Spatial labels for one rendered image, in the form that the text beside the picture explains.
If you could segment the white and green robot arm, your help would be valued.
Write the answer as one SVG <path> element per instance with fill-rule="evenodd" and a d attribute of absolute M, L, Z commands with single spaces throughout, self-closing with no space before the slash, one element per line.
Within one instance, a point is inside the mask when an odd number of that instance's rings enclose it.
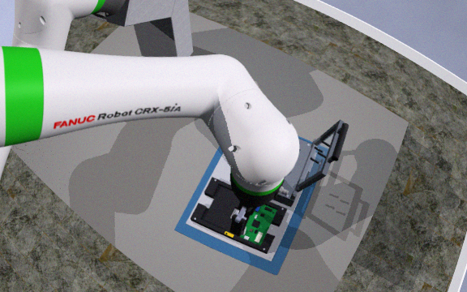
<path fill-rule="evenodd" d="M 117 122 L 201 118 L 242 202 L 287 195 L 298 134 L 237 59 L 64 50 L 72 20 L 114 15 L 125 1 L 15 0 L 12 46 L 0 46 L 0 179 L 15 144 Z"/>

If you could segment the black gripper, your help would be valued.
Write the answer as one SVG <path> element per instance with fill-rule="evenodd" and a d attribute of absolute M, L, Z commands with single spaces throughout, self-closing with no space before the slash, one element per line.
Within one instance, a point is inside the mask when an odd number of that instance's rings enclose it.
<path fill-rule="evenodd" d="M 260 206 L 264 205 L 264 204 L 261 204 L 261 205 L 249 205 L 249 204 L 246 204 L 246 203 L 242 202 L 241 200 L 239 200 L 239 201 L 240 201 L 240 203 L 238 205 L 239 213 L 235 213 L 232 216 L 232 224 L 231 224 L 231 227 L 230 227 L 230 232 L 237 235 L 238 237 L 241 236 L 241 235 L 244 236 L 244 234 L 246 233 L 246 224 L 247 224 L 250 216 L 253 215 L 254 211 L 257 209 L 257 207 L 260 207 Z M 244 228 L 243 228 L 242 225 L 244 226 Z"/>

